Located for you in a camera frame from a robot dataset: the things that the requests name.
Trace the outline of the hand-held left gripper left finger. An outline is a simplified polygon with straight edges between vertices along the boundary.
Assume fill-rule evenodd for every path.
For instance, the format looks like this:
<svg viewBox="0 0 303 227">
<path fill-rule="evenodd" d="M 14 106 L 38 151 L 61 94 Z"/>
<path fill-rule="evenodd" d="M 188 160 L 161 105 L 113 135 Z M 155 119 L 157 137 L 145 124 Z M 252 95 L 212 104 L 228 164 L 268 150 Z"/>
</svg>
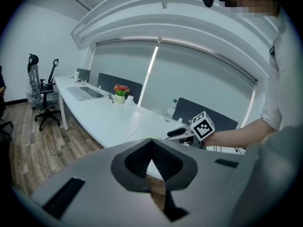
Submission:
<svg viewBox="0 0 303 227">
<path fill-rule="evenodd" d="M 168 227 L 146 179 L 151 139 L 83 156 L 48 178 L 31 198 L 69 227 Z"/>
</svg>

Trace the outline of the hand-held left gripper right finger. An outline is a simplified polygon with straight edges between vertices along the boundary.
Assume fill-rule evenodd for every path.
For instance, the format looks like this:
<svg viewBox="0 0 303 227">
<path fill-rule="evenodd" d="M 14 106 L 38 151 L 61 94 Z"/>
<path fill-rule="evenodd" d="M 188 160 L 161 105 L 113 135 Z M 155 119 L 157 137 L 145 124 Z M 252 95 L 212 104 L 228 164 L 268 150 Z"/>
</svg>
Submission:
<svg viewBox="0 0 303 227">
<path fill-rule="evenodd" d="M 247 156 L 151 141 L 166 185 L 166 211 L 153 227 L 231 227 L 247 177 Z"/>
</svg>

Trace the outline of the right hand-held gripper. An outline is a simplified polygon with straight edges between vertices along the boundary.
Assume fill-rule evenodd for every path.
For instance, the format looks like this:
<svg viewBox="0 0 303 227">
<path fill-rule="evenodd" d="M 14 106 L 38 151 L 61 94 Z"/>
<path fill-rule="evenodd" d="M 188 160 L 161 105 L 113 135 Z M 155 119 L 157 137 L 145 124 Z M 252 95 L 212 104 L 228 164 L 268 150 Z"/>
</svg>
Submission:
<svg viewBox="0 0 303 227">
<path fill-rule="evenodd" d="M 190 141 L 192 147 L 204 147 L 203 140 L 215 132 L 215 126 L 206 111 L 188 121 L 188 126 L 175 128 L 167 133 L 165 140 Z"/>
</svg>

